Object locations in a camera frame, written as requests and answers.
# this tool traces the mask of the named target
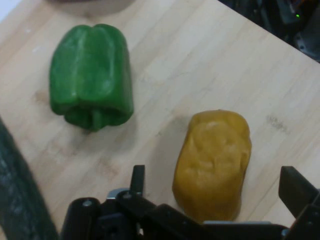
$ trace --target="black equipment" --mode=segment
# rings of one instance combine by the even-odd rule
[[[320,63],[320,0],[219,0]]]
[[[197,224],[166,204],[143,198],[145,166],[136,165],[129,189],[115,189],[100,204],[73,201],[60,240],[318,240],[320,192],[294,167],[281,168],[279,197],[296,218],[288,228],[269,222]]]

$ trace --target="stain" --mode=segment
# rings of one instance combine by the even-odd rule
[[[95,172],[112,181],[120,172],[120,167],[112,162],[111,157],[101,157],[95,166]]]
[[[39,104],[49,104],[49,93],[46,90],[38,90],[35,92],[34,96],[34,101]]]
[[[272,116],[272,115],[266,116],[266,122],[282,133],[285,133],[285,134],[290,133],[290,131],[288,130],[288,127],[282,121],[280,121],[276,116]]]

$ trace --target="bell pepper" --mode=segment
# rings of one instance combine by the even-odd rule
[[[231,221],[251,155],[250,130],[239,114],[225,110],[195,114],[175,168],[172,191],[195,221]]]
[[[70,124],[97,131],[133,114],[127,43],[113,26],[72,28],[54,52],[49,78],[51,109]]]

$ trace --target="wooden cutting board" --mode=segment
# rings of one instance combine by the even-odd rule
[[[48,71],[70,28],[98,23],[127,39],[135,114],[89,133],[51,112]],[[250,126],[239,221],[293,222],[278,197],[283,165],[320,186],[320,65],[218,1],[22,0],[0,24],[0,76],[0,115],[59,230],[72,200],[103,201],[135,164],[146,165],[146,198],[176,207],[177,157],[204,110],[238,112]]]

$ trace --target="yellow object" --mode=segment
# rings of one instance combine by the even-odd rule
[[[237,216],[251,147],[249,126],[238,113],[213,110],[192,117],[172,186],[188,216],[199,223]]]

